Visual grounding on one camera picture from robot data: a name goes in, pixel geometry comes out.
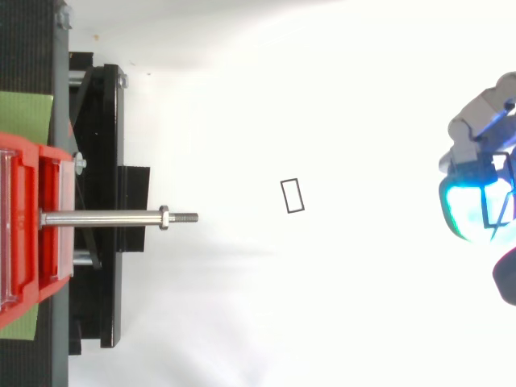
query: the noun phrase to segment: cyan light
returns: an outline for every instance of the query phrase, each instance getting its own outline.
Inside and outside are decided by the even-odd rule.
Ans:
[[[485,187],[489,223],[496,224],[503,202],[511,191],[511,185],[502,179]],[[492,228],[484,227],[481,206],[481,189],[479,187],[451,187],[446,195],[453,223],[456,230],[467,240],[474,243],[489,243],[493,235]],[[514,200],[509,200],[502,222],[512,222],[514,218]],[[493,242],[505,243],[516,237],[516,227],[500,227]]]

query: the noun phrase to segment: bolt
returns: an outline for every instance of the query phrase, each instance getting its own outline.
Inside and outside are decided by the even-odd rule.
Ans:
[[[75,173],[77,175],[81,175],[82,174],[82,170],[84,168],[86,168],[88,163],[86,162],[86,160],[84,160],[82,158],[82,153],[80,153],[80,152],[77,152],[75,154],[75,157],[73,158],[73,160],[75,161]]]
[[[119,87],[122,89],[127,89],[129,87],[129,78],[127,77],[127,74],[119,75]]]
[[[71,6],[62,6],[56,15],[57,25],[68,31],[72,29],[73,9]]]

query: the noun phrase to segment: green tape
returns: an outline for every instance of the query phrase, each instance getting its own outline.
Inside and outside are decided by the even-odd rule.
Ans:
[[[0,91],[0,131],[46,144],[52,115],[52,95]],[[0,339],[34,340],[38,304],[0,330]]]
[[[0,131],[46,144],[52,95],[0,92]]]
[[[35,327],[38,321],[38,304],[26,314],[0,330],[0,339],[34,340]]]

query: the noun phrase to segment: metal screw head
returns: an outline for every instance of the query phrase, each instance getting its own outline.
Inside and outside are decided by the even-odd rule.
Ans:
[[[160,207],[160,212],[161,212],[160,229],[161,230],[168,230],[169,229],[169,224],[170,224],[170,219],[169,219],[170,211],[169,211],[169,208],[167,206],[161,206]]]
[[[57,25],[64,30],[71,30],[73,24],[73,9],[71,6],[62,6],[56,15]]]
[[[127,77],[127,74],[119,75],[119,87],[122,89],[127,89],[129,87],[129,78]]]
[[[77,175],[81,175],[82,170],[86,168],[86,166],[88,165],[86,160],[84,160],[84,158],[82,157],[82,153],[77,152],[75,154],[75,157],[73,158],[73,161],[75,162],[75,173]]]

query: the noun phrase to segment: black metal bracket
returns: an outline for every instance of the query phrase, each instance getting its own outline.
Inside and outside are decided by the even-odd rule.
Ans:
[[[77,203],[86,210],[146,210],[150,168],[123,165],[123,72],[113,64],[93,67],[88,53],[71,52],[71,67],[73,58],[81,58],[73,69],[85,76],[79,87],[70,87],[70,119],[88,163],[77,177]],[[91,253],[93,244],[101,264],[77,266],[70,280],[69,349],[80,355],[81,339],[100,339],[104,348],[120,340],[122,252],[144,250],[145,228],[76,230],[75,236],[75,248]]]

